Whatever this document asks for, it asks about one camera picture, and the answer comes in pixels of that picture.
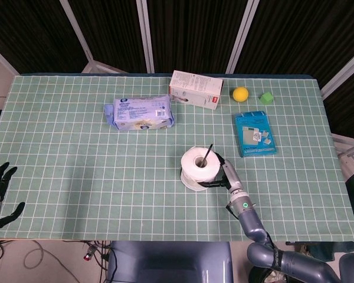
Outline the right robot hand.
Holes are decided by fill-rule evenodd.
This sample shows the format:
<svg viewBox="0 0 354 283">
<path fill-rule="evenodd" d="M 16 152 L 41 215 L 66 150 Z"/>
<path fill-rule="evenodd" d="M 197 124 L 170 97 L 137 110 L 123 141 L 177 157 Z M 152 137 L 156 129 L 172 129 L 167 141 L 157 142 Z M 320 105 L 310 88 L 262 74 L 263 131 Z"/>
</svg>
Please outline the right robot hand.
<svg viewBox="0 0 354 283">
<path fill-rule="evenodd" d="M 221 165 L 221 169 L 223 171 L 222 179 L 215 180 L 211 182 L 198 182 L 198 184 L 202 187 L 225 187 L 230 194 L 234 193 L 237 190 L 244 190 L 244 187 L 240 181 L 240 178 L 237 175 L 236 170 L 229 160 L 224 159 L 218 153 L 216 156 Z"/>
</svg>

